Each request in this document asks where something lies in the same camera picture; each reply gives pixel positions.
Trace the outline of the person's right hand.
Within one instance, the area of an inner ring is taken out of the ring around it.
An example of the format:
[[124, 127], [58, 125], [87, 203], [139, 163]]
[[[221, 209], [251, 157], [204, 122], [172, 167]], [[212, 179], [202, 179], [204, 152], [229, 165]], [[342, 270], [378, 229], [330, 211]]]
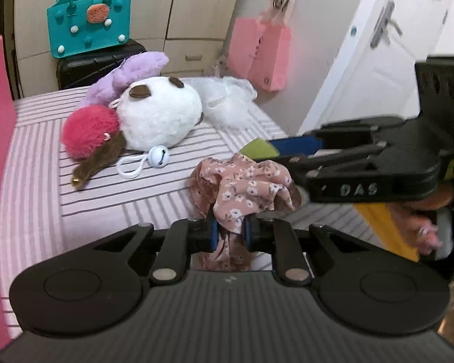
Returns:
[[450, 185], [440, 185], [437, 191], [422, 201], [393, 203], [390, 213], [403, 241], [416, 248], [422, 255], [429, 255], [440, 248], [442, 242], [437, 234], [437, 226], [424, 211], [436, 211], [451, 204], [454, 189]]

